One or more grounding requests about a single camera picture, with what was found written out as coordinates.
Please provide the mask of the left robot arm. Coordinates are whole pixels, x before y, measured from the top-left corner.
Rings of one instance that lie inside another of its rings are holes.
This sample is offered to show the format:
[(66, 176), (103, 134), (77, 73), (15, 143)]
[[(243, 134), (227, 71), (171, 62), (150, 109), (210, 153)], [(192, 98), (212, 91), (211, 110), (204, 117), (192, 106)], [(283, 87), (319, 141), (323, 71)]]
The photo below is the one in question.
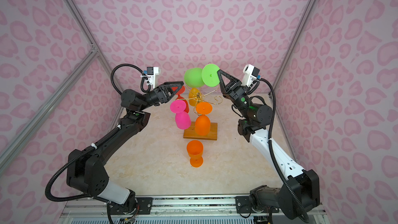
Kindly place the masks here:
[(118, 213), (135, 212), (135, 192), (111, 181), (105, 165), (125, 142), (147, 126), (150, 113), (145, 110), (169, 102), (182, 86), (183, 82), (166, 82), (145, 94), (132, 89), (124, 90), (121, 93), (121, 105), (126, 109), (126, 114), (99, 141), (84, 150), (70, 153), (67, 185), (84, 193), (86, 197), (109, 203)]

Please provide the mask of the orange wine glass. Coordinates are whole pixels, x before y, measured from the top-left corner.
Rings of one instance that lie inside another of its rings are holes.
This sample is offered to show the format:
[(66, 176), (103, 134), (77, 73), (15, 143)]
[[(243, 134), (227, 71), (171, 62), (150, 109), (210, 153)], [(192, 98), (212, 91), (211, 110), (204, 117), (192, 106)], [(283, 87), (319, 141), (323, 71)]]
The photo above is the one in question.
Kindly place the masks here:
[(192, 140), (187, 144), (187, 152), (190, 157), (190, 164), (194, 168), (199, 168), (203, 164), (203, 144), (198, 140)]
[(212, 112), (212, 106), (207, 102), (201, 102), (196, 106), (198, 118), (195, 121), (195, 131), (199, 135), (207, 135), (210, 131), (210, 119), (208, 114)]

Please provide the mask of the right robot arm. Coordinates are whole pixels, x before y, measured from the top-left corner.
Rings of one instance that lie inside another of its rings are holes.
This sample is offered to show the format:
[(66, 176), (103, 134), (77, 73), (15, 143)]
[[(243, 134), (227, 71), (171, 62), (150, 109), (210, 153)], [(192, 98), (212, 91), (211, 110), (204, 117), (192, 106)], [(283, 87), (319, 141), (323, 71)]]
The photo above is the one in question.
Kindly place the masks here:
[(308, 213), (320, 205), (319, 176), (295, 162), (273, 139), (276, 102), (268, 105), (263, 97), (250, 96), (248, 86), (221, 69), (217, 75), (223, 97), (232, 102), (233, 112), (240, 117), (239, 135), (262, 154), (282, 181), (279, 188), (263, 185), (251, 190), (251, 212), (266, 211), (271, 223), (273, 210), (279, 209), (290, 220), (309, 223)]

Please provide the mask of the green wine glass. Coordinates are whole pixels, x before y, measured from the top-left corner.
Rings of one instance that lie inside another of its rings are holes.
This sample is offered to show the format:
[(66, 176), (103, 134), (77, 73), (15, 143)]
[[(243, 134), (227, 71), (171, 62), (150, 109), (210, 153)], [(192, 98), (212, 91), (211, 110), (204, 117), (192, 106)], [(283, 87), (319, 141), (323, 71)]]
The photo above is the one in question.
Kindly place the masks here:
[(184, 74), (184, 82), (190, 88), (216, 87), (220, 83), (219, 70), (219, 66), (215, 64), (207, 64), (204, 68), (190, 68)]

